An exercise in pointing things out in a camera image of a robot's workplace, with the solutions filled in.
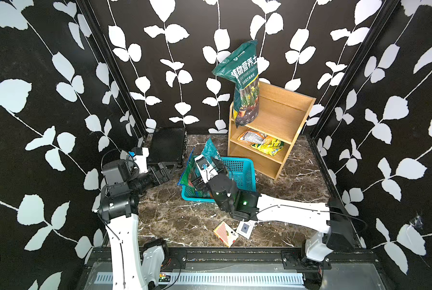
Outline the bright green blue-topped bag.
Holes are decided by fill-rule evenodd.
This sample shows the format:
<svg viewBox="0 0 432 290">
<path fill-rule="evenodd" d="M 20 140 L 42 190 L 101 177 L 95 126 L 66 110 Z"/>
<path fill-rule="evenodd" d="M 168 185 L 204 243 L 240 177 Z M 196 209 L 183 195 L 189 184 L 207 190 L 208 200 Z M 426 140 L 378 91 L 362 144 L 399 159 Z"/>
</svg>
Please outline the bright green blue-topped bag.
<svg viewBox="0 0 432 290">
<path fill-rule="evenodd" d="M 194 150 L 192 150 L 186 162 L 185 169 L 181 174 L 178 182 L 179 186 L 181 187 L 185 186 L 186 190 L 190 190 L 192 193 L 195 192 L 195 187 L 192 183 L 192 180 L 196 179 L 197 176 L 195 173 L 195 169 L 196 169 L 196 162 L 194 159 Z"/>
</svg>

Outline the dark green soil bag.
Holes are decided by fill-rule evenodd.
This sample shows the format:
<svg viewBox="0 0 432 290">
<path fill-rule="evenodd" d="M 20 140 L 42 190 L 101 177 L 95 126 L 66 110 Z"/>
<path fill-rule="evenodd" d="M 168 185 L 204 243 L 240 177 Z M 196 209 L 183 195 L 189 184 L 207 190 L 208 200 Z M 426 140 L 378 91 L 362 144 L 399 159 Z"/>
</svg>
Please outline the dark green soil bag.
<svg viewBox="0 0 432 290">
<path fill-rule="evenodd" d="M 257 44 L 257 40 L 241 44 L 212 70 L 214 76 L 222 77 L 235 84 L 232 110 L 237 127 L 253 122 L 259 114 Z"/>
</svg>

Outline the teal and orange fertilizer bag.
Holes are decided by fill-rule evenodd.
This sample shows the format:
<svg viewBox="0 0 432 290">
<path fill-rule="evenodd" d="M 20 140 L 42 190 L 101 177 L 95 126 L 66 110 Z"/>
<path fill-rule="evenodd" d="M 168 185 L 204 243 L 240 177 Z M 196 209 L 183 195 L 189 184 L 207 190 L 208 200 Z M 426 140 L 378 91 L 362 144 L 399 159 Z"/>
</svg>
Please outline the teal and orange fertilizer bag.
<svg viewBox="0 0 432 290">
<path fill-rule="evenodd" d="M 214 145 L 211 138 L 209 138 L 206 141 L 206 144 L 204 146 L 204 149 L 202 151 L 202 156 L 206 159 L 206 161 L 213 166 L 214 168 L 220 169 L 222 168 L 223 160 L 221 158 L 220 153 L 218 152 L 218 149 Z"/>
</svg>

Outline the orange white small packet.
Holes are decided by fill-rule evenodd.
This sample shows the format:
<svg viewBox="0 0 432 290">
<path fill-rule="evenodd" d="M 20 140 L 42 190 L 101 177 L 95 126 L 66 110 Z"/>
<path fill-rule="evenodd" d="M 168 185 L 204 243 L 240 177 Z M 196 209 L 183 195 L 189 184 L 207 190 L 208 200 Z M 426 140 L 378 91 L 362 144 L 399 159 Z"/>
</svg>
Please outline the orange white small packet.
<svg viewBox="0 0 432 290">
<path fill-rule="evenodd" d="M 261 133 L 259 131 L 248 129 L 243 132 L 237 140 L 240 142 L 262 145 L 267 138 L 267 134 Z"/>
</svg>

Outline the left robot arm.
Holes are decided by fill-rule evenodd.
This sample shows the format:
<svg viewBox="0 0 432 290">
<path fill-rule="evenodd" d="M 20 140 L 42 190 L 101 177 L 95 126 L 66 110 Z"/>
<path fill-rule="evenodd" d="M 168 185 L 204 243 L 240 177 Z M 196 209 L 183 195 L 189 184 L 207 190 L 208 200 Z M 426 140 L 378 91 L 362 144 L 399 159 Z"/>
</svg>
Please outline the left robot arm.
<svg viewBox="0 0 432 290">
<path fill-rule="evenodd" d="M 162 264 L 170 259 L 164 239 L 138 243 L 138 203 L 146 190 L 168 182 L 178 164 L 161 162 L 142 173 L 131 159 L 117 159 L 102 166 L 106 185 L 101 190 L 98 216 L 109 236 L 113 289 L 156 290 Z"/>
</svg>

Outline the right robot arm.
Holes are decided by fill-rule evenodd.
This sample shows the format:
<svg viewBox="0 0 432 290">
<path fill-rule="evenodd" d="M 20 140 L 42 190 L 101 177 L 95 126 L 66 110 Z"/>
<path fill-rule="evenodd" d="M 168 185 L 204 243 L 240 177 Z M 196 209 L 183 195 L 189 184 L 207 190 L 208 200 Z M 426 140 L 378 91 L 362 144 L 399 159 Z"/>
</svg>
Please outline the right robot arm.
<svg viewBox="0 0 432 290">
<path fill-rule="evenodd" d="M 192 184 L 209 192 L 219 209 L 237 221 L 284 222 L 315 230 L 302 249 L 304 261 L 322 262 L 334 251 L 350 253 L 357 247 L 352 216 L 333 199 L 328 203 L 301 203 L 241 190 L 225 170 L 200 174 Z"/>
</svg>

